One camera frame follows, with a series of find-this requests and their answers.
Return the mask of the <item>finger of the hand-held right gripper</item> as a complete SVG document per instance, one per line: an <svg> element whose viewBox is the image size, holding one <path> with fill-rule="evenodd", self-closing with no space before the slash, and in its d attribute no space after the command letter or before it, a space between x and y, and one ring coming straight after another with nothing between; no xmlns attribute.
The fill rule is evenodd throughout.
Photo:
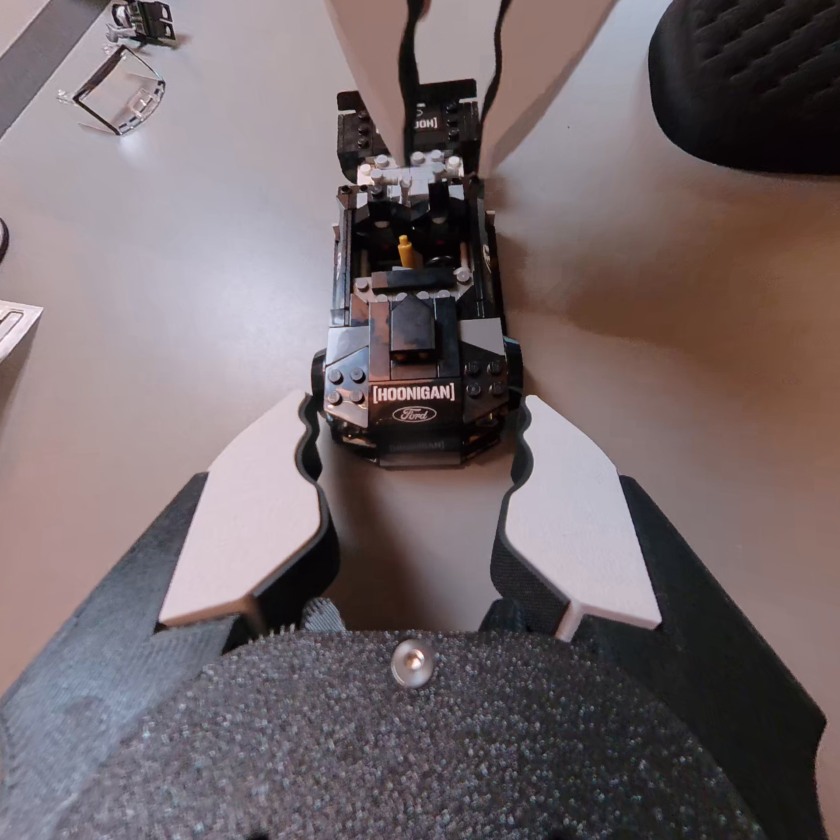
<svg viewBox="0 0 840 840"><path fill-rule="evenodd" d="M513 152L558 95L615 1L503 1L481 113L479 175Z"/></svg>
<svg viewBox="0 0 840 840"><path fill-rule="evenodd" d="M415 31L427 2L328 1L327 7L364 105L388 151L404 163L419 98Z"/></svg>

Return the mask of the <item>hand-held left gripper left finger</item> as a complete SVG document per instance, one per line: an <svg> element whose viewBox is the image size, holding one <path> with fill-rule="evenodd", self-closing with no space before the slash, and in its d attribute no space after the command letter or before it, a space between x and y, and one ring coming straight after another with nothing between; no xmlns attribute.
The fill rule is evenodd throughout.
<svg viewBox="0 0 840 840"><path fill-rule="evenodd" d="M318 410L294 391L210 465L158 621L178 627L243 616L254 631L280 620L267 592L329 525L319 487Z"/></svg>

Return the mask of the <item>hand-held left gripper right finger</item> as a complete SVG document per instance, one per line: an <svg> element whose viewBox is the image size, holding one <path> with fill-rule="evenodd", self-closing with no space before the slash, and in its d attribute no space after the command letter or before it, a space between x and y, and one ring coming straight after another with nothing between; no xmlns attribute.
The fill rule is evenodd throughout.
<svg viewBox="0 0 840 840"><path fill-rule="evenodd" d="M521 404L517 455L500 544L564 606L530 622L565 642L586 616L655 629L662 616L613 462L535 395Z"/></svg>

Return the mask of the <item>black lego car model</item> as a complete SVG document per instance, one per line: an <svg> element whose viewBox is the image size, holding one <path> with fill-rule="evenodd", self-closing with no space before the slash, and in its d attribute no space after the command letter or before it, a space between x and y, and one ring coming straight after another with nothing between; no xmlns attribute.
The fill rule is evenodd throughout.
<svg viewBox="0 0 840 840"><path fill-rule="evenodd" d="M495 214L475 173L476 82L422 85L406 164L357 91L338 99L328 342L311 389L332 439L382 467L456 466L494 445L522 395Z"/></svg>

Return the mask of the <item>small black lego piece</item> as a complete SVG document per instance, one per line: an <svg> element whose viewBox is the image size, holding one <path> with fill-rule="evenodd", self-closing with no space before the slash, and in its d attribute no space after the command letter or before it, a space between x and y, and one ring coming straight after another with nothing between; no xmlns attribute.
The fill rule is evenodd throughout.
<svg viewBox="0 0 840 840"><path fill-rule="evenodd" d="M108 42L117 45L132 39L141 45L176 46L172 11L167 3L155 1L115 2L112 23L107 23Z"/></svg>

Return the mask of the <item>clear lego windshield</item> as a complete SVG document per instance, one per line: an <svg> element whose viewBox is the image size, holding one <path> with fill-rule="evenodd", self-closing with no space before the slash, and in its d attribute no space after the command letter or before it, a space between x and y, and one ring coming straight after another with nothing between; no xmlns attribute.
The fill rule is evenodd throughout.
<svg viewBox="0 0 840 840"><path fill-rule="evenodd" d="M154 113L164 94L163 77L119 45L75 93L59 90L57 99L80 110L80 124L123 137Z"/></svg>

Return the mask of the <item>black mesh pad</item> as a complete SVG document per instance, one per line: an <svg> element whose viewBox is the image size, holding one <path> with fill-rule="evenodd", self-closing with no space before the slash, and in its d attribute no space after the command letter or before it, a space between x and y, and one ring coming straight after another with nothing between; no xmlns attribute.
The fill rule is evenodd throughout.
<svg viewBox="0 0 840 840"><path fill-rule="evenodd" d="M654 115L692 156L839 173L839 2L674 1L648 50Z"/></svg>

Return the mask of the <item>white sticker sheet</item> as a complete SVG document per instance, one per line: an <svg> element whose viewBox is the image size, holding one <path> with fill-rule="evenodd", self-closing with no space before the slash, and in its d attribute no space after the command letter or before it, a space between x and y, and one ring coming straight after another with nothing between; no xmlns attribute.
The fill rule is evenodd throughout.
<svg viewBox="0 0 840 840"><path fill-rule="evenodd" d="M0 361L11 354L37 323L42 307L1 300Z"/></svg>

